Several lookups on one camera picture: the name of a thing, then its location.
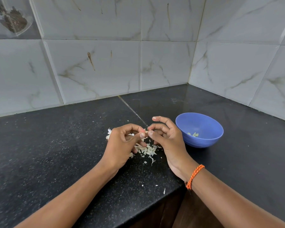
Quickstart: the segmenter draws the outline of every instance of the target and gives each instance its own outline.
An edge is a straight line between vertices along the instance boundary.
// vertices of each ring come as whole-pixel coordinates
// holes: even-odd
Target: granite countertop
[[[71,186],[100,160],[107,129],[152,116],[209,115],[223,137],[190,155],[285,221],[285,121],[190,85],[179,85],[0,118],[0,227],[13,227]],[[184,184],[163,152],[136,155],[95,197],[75,227],[118,227]]]

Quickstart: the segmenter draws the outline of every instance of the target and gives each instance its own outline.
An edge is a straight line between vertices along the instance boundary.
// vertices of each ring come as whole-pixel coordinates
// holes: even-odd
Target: orange braided bracelet
[[[202,168],[205,168],[205,166],[204,166],[204,165],[199,165],[199,166],[194,170],[193,174],[191,175],[190,180],[188,181],[188,183],[187,183],[187,185],[186,185],[186,188],[187,188],[188,190],[192,190],[192,189],[191,189],[191,182],[192,182],[192,180],[194,179],[194,177],[198,174],[198,172],[199,172]]]

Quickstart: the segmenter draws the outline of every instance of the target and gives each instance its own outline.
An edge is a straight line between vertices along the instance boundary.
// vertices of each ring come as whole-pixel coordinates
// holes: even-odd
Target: right hand
[[[153,123],[148,127],[148,136],[154,140],[155,145],[160,144],[163,147],[168,165],[173,173],[187,182],[191,176],[187,174],[188,168],[196,168],[198,165],[186,151],[182,132],[168,118],[156,116],[152,120],[165,124]]]

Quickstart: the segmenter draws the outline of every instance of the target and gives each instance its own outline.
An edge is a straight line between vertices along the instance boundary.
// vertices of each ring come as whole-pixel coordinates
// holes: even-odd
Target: left hand
[[[146,136],[145,130],[135,124],[127,124],[114,128],[110,134],[105,153],[102,157],[104,163],[112,165],[119,170],[129,159],[131,151],[137,153],[136,143],[146,147],[147,144],[141,139]]]

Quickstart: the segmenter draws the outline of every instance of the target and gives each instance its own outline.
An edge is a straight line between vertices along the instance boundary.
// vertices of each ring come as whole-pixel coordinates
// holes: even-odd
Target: blue bowl
[[[203,114],[183,113],[177,116],[175,122],[182,131],[184,142],[196,148],[213,145],[224,133],[220,123]],[[198,137],[192,136],[194,133],[198,133]]]

